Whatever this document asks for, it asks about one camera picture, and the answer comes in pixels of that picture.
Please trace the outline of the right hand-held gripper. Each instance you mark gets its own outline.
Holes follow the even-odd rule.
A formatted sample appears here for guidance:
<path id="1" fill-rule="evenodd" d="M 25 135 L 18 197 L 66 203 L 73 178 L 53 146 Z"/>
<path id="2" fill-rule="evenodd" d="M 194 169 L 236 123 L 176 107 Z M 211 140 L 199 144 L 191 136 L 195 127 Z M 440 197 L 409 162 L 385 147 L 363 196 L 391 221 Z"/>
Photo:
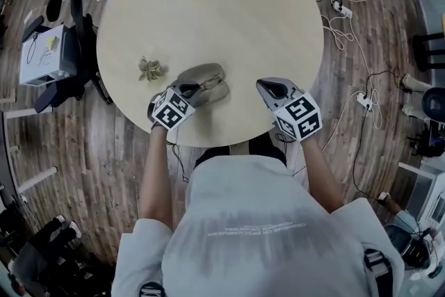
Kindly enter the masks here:
<path id="1" fill-rule="evenodd" d="M 289 79 L 266 77 L 256 82 L 266 106 L 273 112 L 277 128 L 297 141 L 303 141 L 322 128 L 321 112 L 309 93 L 287 101 L 278 108 L 276 97 L 290 97 L 299 87 Z"/>

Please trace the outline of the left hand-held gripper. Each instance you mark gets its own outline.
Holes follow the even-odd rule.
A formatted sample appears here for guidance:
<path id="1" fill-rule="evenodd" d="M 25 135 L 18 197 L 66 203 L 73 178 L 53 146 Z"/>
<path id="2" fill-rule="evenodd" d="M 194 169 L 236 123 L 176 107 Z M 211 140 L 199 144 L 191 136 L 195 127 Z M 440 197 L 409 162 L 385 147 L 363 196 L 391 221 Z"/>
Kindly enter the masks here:
<path id="1" fill-rule="evenodd" d="M 199 87 L 198 82 L 176 79 L 162 93 L 156 94 L 151 101 L 153 126 L 172 131 L 194 114 L 195 108 L 206 104 L 207 94 Z M 193 90 L 188 91 L 186 99 L 181 89 Z"/>

